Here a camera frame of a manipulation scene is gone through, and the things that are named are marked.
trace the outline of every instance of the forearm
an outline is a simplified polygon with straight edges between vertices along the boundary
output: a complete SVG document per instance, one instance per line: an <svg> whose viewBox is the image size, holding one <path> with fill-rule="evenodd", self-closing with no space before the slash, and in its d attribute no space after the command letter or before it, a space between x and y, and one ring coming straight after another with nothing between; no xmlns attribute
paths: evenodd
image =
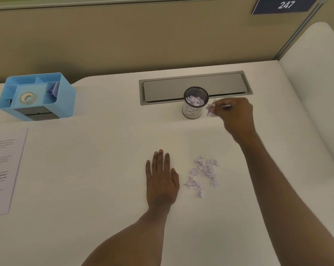
<svg viewBox="0 0 334 266"><path fill-rule="evenodd" d="M135 224L99 245L82 266L159 266L169 209L151 207Z"/></svg>
<svg viewBox="0 0 334 266"><path fill-rule="evenodd" d="M334 238L296 194L258 136L240 147L281 265L334 265Z"/></svg>

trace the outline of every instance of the number 247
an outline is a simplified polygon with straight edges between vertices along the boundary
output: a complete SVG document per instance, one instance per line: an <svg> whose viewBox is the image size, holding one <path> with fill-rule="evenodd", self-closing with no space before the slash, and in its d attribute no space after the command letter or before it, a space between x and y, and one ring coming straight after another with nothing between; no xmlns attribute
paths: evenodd
<svg viewBox="0 0 334 266"><path fill-rule="evenodd" d="M278 9L282 9L282 8L290 8L293 4L295 4L295 1L291 1L291 2L282 2L281 6L278 7Z"/></svg>

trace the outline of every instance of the number sign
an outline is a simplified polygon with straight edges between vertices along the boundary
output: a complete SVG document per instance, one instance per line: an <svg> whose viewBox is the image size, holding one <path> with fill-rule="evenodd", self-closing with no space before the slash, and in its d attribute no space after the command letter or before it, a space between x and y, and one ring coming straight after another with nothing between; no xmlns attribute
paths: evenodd
<svg viewBox="0 0 334 266"><path fill-rule="evenodd" d="M253 10L255 14L278 14L306 12L317 0L258 0Z"/></svg>

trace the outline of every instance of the hand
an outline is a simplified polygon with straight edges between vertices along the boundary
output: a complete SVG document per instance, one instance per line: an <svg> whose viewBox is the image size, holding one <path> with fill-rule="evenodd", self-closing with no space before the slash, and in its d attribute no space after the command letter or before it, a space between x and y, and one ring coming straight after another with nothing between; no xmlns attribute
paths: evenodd
<svg viewBox="0 0 334 266"><path fill-rule="evenodd" d="M210 112L223 120L225 129L237 143L242 144L257 137L253 122L253 105L246 98L225 98L213 104Z"/></svg>
<svg viewBox="0 0 334 266"><path fill-rule="evenodd" d="M156 205L171 206L178 194L179 176L175 169L170 170L169 153L165 155L165 170L162 170L163 150L155 152L152 160L152 174L150 161L146 162L147 203L149 207Z"/></svg>

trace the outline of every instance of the blue desk organizer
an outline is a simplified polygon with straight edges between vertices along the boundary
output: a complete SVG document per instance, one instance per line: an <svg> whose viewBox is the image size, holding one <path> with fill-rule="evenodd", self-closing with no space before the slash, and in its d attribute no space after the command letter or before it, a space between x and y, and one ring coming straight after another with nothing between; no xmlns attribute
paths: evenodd
<svg viewBox="0 0 334 266"><path fill-rule="evenodd" d="M0 109L24 121L53 120L73 115L76 90L61 73L10 76Z"/></svg>

